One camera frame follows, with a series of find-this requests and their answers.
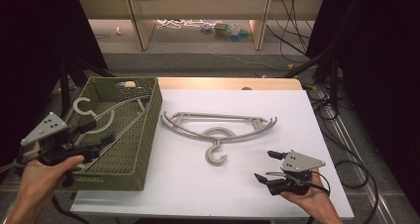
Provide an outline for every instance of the human hand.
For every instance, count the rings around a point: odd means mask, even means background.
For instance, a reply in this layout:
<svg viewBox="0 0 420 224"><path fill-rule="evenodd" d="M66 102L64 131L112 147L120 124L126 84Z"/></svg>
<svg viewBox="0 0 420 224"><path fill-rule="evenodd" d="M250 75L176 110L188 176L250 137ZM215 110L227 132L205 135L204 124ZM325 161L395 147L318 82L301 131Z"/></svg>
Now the human hand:
<svg viewBox="0 0 420 224"><path fill-rule="evenodd" d="M319 172L319 169L313 168L312 171ZM311 182L323 187L320 175L315 172L312 172ZM321 223L343 223L330 197L323 190L310 187L305 195L296 195L288 191L284 191L280 195L303 208L303 210Z"/></svg>
<svg viewBox="0 0 420 224"><path fill-rule="evenodd" d="M38 160L25 166L16 202L6 223L34 223L53 199L53 191L65 180L64 173L82 163L83 156L71 157L48 167Z"/></svg>

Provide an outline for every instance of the white tabletop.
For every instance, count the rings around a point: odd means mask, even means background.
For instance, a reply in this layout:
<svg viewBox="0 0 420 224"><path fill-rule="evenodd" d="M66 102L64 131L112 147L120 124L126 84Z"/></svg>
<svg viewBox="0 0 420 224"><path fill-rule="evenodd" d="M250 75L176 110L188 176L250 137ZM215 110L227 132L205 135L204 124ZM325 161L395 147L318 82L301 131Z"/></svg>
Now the white tabletop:
<svg viewBox="0 0 420 224"><path fill-rule="evenodd" d="M215 157L227 155L219 167L204 154L210 142L174 133L157 123L148 175L143 191L78 191L71 211L175 218L280 219L307 217L298 206L271 196L254 173L281 171L281 161L267 151L293 150L326 162L320 168L331 184L331 200L339 216L353 218L305 91L163 89L160 113L217 113L277 118L269 130L240 143L225 143ZM237 135L244 124L229 127ZM191 130L199 132L201 126Z"/></svg>

